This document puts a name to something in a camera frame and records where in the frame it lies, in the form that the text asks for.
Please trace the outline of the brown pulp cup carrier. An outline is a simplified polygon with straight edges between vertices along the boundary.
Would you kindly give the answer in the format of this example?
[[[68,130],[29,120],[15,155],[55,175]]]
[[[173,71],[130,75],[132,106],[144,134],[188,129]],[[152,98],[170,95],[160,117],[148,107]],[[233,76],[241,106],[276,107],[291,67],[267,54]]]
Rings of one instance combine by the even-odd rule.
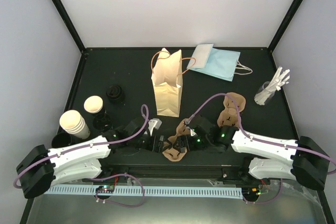
[[[181,152],[177,149],[177,138],[180,136],[191,136],[191,130],[187,128],[185,125],[185,121],[187,118],[183,119],[176,128],[176,133],[173,136],[167,138],[164,143],[165,150],[162,151],[162,154],[165,158],[167,158],[170,162],[179,162],[182,158],[187,154],[187,150],[185,152]]]

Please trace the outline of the brown paper bag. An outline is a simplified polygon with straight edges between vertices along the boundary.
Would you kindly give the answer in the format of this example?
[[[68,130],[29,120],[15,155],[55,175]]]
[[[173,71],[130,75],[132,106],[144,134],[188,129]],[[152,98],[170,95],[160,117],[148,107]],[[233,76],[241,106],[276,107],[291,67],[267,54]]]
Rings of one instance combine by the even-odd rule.
[[[155,96],[157,115],[179,117],[183,90],[183,74],[188,69],[182,69],[184,60],[191,60],[195,65],[194,57],[182,57],[182,51],[170,53],[162,48],[151,59],[151,80]]]

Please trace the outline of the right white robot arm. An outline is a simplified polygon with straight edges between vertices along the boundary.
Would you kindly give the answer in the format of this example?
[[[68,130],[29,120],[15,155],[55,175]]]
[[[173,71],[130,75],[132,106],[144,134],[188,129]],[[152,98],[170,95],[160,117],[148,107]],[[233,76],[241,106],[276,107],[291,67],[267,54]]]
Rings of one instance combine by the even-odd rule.
[[[312,189],[323,190],[329,161],[325,151],[311,138],[284,140],[244,132],[235,126],[218,126],[197,115],[182,122],[180,136],[172,147],[180,153],[206,150],[253,155],[238,171],[239,179],[250,184],[255,179],[291,179]]]

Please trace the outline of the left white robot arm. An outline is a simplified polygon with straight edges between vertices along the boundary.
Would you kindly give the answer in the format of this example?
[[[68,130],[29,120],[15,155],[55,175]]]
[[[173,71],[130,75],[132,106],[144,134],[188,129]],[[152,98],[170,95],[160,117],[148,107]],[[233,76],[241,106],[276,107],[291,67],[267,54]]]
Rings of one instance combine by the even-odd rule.
[[[106,182],[112,177],[113,169],[100,161],[116,150],[161,153],[172,146],[163,135],[155,135],[161,124],[160,119],[137,118],[126,127],[108,130],[72,146],[50,149],[35,146],[16,167],[14,187],[21,189],[26,199],[32,199],[52,186],[73,180]]]

